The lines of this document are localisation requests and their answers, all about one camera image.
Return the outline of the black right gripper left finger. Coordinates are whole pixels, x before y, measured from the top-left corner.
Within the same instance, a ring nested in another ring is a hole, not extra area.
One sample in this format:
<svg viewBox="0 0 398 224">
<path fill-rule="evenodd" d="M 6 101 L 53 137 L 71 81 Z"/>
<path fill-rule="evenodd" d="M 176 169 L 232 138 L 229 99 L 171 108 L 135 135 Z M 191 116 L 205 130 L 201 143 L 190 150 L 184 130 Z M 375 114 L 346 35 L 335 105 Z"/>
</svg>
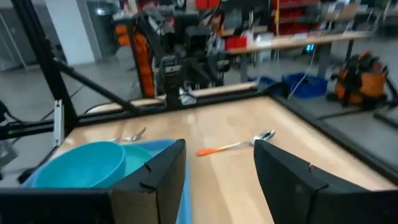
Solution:
<svg viewBox="0 0 398 224">
<path fill-rule="evenodd" d="M 151 159 L 107 188 L 0 189 L 0 224 L 176 224 L 186 142 L 160 139 L 138 145 Z"/>
</svg>

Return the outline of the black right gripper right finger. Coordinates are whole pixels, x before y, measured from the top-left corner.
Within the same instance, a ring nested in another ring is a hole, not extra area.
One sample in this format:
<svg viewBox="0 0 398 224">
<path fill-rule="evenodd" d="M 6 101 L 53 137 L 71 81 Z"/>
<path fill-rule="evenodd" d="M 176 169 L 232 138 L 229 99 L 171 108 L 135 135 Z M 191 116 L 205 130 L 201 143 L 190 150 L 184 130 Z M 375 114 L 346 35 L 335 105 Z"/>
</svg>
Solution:
<svg viewBox="0 0 398 224">
<path fill-rule="evenodd" d="M 398 224 L 398 190 L 367 190 L 263 140 L 254 162 L 275 224 Z"/>
</svg>

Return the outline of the teal plate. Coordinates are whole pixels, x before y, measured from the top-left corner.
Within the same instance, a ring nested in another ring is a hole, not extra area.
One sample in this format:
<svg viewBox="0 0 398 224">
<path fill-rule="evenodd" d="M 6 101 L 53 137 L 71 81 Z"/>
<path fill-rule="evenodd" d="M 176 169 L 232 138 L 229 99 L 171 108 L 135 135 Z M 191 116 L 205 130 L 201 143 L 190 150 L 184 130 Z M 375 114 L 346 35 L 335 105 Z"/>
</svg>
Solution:
<svg viewBox="0 0 398 224">
<path fill-rule="evenodd" d="M 150 154 L 146 149 L 136 144 L 123 144 L 122 147 L 126 151 L 125 177 L 142 167 L 147 161 L 153 158 L 152 154 Z"/>
</svg>

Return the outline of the orange-handled fork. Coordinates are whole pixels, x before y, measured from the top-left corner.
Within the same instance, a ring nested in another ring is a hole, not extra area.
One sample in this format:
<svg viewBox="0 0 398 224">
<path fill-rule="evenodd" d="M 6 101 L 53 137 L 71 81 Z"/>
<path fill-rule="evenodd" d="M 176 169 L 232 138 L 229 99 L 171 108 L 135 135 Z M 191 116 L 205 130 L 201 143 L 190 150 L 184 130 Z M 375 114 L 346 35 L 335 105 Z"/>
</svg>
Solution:
<svg viewBox="0 0 398 224">
<path fill-rule="evenodd" d="M 133 142 L 139 140 L 142 135 L 145 133 L 146 128 L 143 128 L 140 132 L 138 132 L 135 135 L 128 136 L 128 137 L 123 137 L 123 138 L 116 138 L 116 139 L 110 139 L 111 142 Z"/>
</svg>

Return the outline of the orange-handled spoon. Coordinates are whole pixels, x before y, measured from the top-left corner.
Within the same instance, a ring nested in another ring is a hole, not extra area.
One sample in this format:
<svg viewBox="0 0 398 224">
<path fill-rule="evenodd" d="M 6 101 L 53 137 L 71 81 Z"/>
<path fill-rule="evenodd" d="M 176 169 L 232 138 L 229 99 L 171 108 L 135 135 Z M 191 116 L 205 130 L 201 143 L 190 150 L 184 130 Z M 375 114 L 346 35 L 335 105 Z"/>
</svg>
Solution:
<svg viewBox="0 0 398 224">
<path fill-rule="evenodd" d="M 239 146 L 253 146 L 256 140 L 268 141 L 275 135 L 275 133 L 276 133 L 276 131 L 273 129 L 270 131 L 266 131 L 264 133 L 260 133 L 257 136 L 254 136 L 250 141 L 237 142 L 237 143 L 230 144 L 227 146 L 222 146 L 222 147 L 200 149 L 197 151 L 197 156 L 206 156 L 206 155 L 209 155 L 212 153 L 224 151 L 224 150 L 231 149 L 234 147 L 239 147 Z"/>
</svg>

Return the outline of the blue bowl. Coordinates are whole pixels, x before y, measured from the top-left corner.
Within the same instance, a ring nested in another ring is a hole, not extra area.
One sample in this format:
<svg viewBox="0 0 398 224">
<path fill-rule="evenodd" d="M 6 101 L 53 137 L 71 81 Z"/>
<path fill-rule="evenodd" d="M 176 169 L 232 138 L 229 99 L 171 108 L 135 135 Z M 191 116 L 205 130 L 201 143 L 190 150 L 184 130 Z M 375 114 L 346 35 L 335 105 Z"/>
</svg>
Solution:
<svg viewBox="0 0 398 224">
<path fill-rule="evenodd" d="M 103 188 L 124 177 L 126 150 L 115 142 L 92 142 L 48 161 L 35 175 L 33 188 Z"/>
</svg>

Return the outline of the red storage bin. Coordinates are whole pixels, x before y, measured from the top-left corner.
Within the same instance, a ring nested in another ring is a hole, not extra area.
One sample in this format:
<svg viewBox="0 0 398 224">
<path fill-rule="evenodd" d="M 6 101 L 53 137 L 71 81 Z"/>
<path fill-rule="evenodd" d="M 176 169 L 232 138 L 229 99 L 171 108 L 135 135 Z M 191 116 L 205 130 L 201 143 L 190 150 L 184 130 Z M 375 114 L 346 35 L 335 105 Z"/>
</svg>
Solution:
<svg viewBox="0 0 398 224">
<path fill-rule="evenodd" d="M 245 35 L 243 36 L 231 36 L 225 38 L 226 50 L 246 48 L 248 39 Z"/>
</svg>

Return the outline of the orange black upright equipment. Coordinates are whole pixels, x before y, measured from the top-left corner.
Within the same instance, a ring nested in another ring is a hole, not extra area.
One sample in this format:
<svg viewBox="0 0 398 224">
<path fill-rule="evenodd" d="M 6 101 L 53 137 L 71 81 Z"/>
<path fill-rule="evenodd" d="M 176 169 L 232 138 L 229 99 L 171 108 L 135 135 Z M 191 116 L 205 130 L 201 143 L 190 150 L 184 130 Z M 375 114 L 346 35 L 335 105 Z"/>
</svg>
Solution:
<svg viewBox="0 0 398 224">
<path fill-rule="evenodd" d="M 136 28 L 133 28 L 132 37 L 142 95 L 145 98 L 153 98 L 155 86 L 147 39 Z"/>
</svg>

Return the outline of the blue plastic storage bin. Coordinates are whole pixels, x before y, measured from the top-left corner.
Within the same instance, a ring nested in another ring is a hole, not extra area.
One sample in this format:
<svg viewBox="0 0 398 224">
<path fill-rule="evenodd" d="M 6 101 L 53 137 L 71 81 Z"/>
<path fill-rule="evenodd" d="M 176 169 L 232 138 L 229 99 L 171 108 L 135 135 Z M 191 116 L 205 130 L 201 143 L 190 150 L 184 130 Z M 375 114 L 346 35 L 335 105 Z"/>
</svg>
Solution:
<svg viewBox="0 0 398 224">
<path fill-rule="evenodd" d="M 326 93 L 328 81 L 305 72 L 284 75 L 282 82 L 285 83 L 291 93 L 297 98 L 307 99 L 323 96 Z"/>
<path fill-rule="evenodd" d="M 261 88 L 268 88 L 276 83 L 275 80 L 273 80 L 267 76 L 249 77 L 248 81 L 256 83 L 256 85 Z"/>
</svg>

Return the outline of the wooden workbench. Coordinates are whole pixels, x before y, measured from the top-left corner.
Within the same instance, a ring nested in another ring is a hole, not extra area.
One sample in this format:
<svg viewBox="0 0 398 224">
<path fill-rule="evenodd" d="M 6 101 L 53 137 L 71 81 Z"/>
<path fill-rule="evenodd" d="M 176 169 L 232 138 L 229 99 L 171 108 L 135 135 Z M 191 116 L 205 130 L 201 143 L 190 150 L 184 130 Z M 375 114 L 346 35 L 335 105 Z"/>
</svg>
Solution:
<svg viewBox="0 0 398 224">
<path fill-rule="evenodd" d="M 296 39 L 292 36 L 285 35 L 275 37 L 271 40 L 262 40 L 260 42 L 250 42 L 243 48 L 230 49 L 228 52 L 232 55 L 242 54 L 242 64 L 240 69 L 241 82 L 248 79 L 248 55 L 264 50 L 280 50 L 305 47 L 310 44 L 317 45 L 316 51 L 319 53 L 318 73 L 319 77 L 325 77 L 326 70 L 330 62 L 330 51 L 333 42 L 344 40 L 366 39 L 374 35 L 370 31 L 345 31 L 342 34 L 324 34 L 311 35 L 306 39 Z"/>
</svg>

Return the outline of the red storage shelf rack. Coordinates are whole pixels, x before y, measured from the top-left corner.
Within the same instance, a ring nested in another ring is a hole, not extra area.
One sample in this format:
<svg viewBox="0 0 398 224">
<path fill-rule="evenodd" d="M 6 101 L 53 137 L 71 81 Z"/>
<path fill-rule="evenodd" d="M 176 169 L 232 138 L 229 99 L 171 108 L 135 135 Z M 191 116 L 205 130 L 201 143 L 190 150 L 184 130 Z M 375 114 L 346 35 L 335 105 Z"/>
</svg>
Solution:
<svg viewBox="0 0 398 224">
<path fill-rule="evenodd" d="M 320 3 L 320 0 L 271 0 L 270 30 L 275 35 L 289 35 L 318 29 Z"/>
</svg>

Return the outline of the black floor bar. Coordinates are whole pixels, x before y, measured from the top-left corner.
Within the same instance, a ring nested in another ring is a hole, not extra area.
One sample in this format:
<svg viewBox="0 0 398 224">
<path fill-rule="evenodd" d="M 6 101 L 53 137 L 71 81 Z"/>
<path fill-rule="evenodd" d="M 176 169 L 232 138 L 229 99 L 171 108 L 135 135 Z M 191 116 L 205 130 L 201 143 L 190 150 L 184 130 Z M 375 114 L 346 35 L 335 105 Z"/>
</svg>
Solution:
<svg viewBox="0 0 398 224">
<path fill-rule="evenodd" d="M 376 111 L 373 118 L 398 129 L 398 108 Z"/>
</svg>

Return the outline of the orange black shop vacuum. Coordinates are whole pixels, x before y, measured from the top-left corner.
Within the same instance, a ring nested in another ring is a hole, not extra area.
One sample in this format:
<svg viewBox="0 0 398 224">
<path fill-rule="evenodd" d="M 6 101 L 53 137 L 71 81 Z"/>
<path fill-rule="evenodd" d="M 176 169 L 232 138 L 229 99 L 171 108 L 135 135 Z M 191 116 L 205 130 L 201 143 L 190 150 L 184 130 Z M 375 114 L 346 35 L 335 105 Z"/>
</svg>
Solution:
<svg viewBox="0 0 398 224">
<path fill-rule="evenodd" d="M 335 89 L 328 93 L 328 101 L 339 101 L 342 106 L 358 105 L 371 110 L 379 105 L 398 101 L 398 90 L 389 79 L 389 68 L 369 51 L 349 58 L 337 74 L 330 77 Z"/>
</svg>

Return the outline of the white frame plate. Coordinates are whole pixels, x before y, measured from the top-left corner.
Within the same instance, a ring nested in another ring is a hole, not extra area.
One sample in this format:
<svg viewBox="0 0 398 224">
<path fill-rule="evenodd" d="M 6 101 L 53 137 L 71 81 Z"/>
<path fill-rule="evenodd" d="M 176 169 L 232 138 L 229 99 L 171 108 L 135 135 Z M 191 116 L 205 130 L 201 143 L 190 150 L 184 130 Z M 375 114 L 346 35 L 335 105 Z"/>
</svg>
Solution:
<svg viewBox="0 0 398 224">
<path fill-rule="evenodd" d="M 64 133 L 64 109 L 63 101 L 55 101 L 54 119 L 53 119 L 53 145 L 59 147 L 65 137 Z"/>
</svg>

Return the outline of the black aluminium frame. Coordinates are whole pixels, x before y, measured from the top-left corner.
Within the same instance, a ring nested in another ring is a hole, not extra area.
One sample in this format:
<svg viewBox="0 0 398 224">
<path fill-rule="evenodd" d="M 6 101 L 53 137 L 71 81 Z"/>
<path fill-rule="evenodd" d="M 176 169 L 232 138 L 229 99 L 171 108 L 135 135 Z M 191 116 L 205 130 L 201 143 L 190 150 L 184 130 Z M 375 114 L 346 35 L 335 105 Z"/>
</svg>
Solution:
<svg viewBox="0 0 398 224">
<path fill-rule="evenodd" d="M 16 14 L 22 23 L 24 32 L 27 34 L 30 46 L 39 61 L 40 69 L 44 73 L 44 78 L 56 100 L 63 100 L 65 105 L 65 116 L 67 125 L 63 128 L 66 133 L 71 133 L 75 128 L 91 126 L 100 123 L 109 123 L 124 119 L 136 118 L 141 116 L 149 116 L 153 114 L 167 113 L 171 111 L 183 110 L 183 106 L 168 106 L 164 100 L 152 99 L 146 106 L 134 106 L 130 102 L 126 102 L 108 90 L 93 83 L 83 75 L 74 71 L 71 67 L 64 63 L 55 60 L 49 49 L 49 41 L 44 37 L 42 26 L 39 24 L 39 19 L 31 0 L 11 0 Z M 67 92 L 65 83 L 62 79 L 62 74 L 65 73 L 75 80 L 81 82 L 84 86 L 91 88 L 94 91 L 109 98 L 112 102 L 120 105 L 119 109 L 111 109 L 103 112 L 94 112 L 92 114 L 78 115 L 73 107 L 71 98 Z M 221 86 L 200 90 L 197 93 L 198 103 L 194 107 L 208 106 L 219 103 L 226 103 L 228 101 L 243 100 L 258 96 L 267 96 L 278 102 L 285 109 L 292 112 L 294 115 L 314 127 L 318 132 L 331 139 L 344 150 L 352 154 L 364 164 L 376 171 L 378 174 L 389 180 L 395 185 L 398 185 L 398 170 L 395 170 L 389 164 L 381 161 L 375 155 L 366 151 L 358 143 L 354 142 L 341 131 L 332 128 L 320 119 L 315 118 L 308 112 L 301 109 L 299 106 L 287 101 L 287 97 L 276 96 L 272 94 L 272 90 L 279 88 L 283 93 L 286 92 L 285 87 L 277 83 L 268 88 L 259 87 L 255 83 L 243 83 L 234 86 Z"/>
</svg>

